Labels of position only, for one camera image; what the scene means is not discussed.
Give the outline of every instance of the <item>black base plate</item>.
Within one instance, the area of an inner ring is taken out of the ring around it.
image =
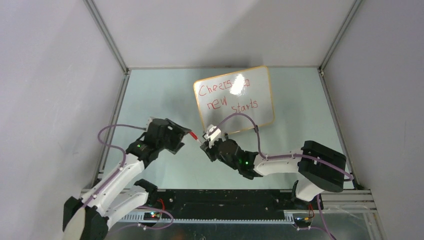
[[[290,191],[279,189],[159,189],[157,197],[175,219],[284,220],[284,210],[308,210],[309,203],[318,209],[316,198],[295,204]]]

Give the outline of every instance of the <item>gray floor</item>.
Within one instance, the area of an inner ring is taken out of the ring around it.
[[[117,122],[144,126],[150,116],[169,118],[200,136],[203,127],[193,83],[238,70],[240,68],[132,70]],[[282,154],[302,147],[306,140],[314,140],[341,152],[317,70],[313,67],[272,67],[269,74],[275,122],[259,128],[262,151],[270,155]],[[138,130],[118,127],[112,144],[125,148],[140,135]],[[257,150],[253,130],[230,137],[244,150]],[[176,155],[161,152],[159,158],[127,187],[144,178],[164,189],[291,189],[300,177],[290,173],[248,180],[221,162],[210,162],[192,138],[186,137],[183,142],[186,145]],[[121,159],[122,153],[112,149],[105,173]],[[352,187],[351,182],[345,184],[345,189]]]

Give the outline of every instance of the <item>whiteboard frame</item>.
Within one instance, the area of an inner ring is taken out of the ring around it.
[[[205,122],[203,120],[202,111],[200,109],[198,95],[196,94],[196,88],[195,88],[196,83],[197,82],[207,81],[207,80],[210,80],[210,79],[215,79],[215,78],[223,77],[223,76],[233,75],[233,74],[237,74],[237,73],[241,73],[241,72],[245,72],[245,71],[249,71],[249,70],[259,69],[259,68],[266,68],[266,73],[268,74],[269,94],[271,96],[271,106],[272,106],[272,120],[270,122],[267,122],[267,123],[258,125],[258,127],[271,125],[271,124],[273,124],[275,122],[275,120],[276,120],[276,113],[275,113],[275,110],[274,110],[274,96],[273,96],[273,87],[271,85],[270,70],[268,69],[267,66],[262,65],[262,66],[255,66],[255,67],[247,68],[247,69],[244,69],[244,70],[234,71],[234,72],[230,72],[230,73],[226,73],[226,74],[222,74],[222,75],[218,75],[218,76],[212,76],[212,77],[208,77],[208,78],[199,79],[199,80],[197,80],[197,81],[195,81],[193,83],[194,96],[196,97],[197,109],[199,111],[200,121],[201,121],[201,125],[203,126],[203,130],[204,131],[206,130],[206,126],[205,126]],[[235,133],[243,132],[243,131],[246,131],[246,130],[249,130],[249,129],[253,129],[253,128],[254,128],[254,126],[252,126],[252,127],[246,127],[246,128],[240,129],[238,131],[232,131],[232,132],[226,132],[226,133],[227,134],[235,134]]]

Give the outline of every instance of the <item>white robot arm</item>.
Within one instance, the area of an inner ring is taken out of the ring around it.
[[[293,201],[310,202],[323,191],[343,191],[344,174],[330,166],[345,169],[346,157],[315,141],[305,141],[302,148],[278,156],[242,150],[228,135],[210,125],[200,147],[213,162],[219,160],[248,179],[270,174],[300,173],[304,178],[294,183]]]
[[[121,191],[157,159],[162,150],[176,154],[184,145],[183,137],[190,132],[167,118],[149,119],[146,132],[129,145],[124,160],[81,198],[71,196],[65,202],[63,239],[102,240],[130,211],[145,204],[155,204],[157,187],[144,179],[137,181],[126,193]]]

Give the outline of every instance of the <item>whiteboard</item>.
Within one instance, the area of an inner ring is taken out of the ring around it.
[[[274,122],[273,94],[266,66],[197,80],[193,89],[204,130],[233,113],[248,115],[258,126]],[[230,134],[251,128],[253,125],[247,118],[235,116],[221,130]]]

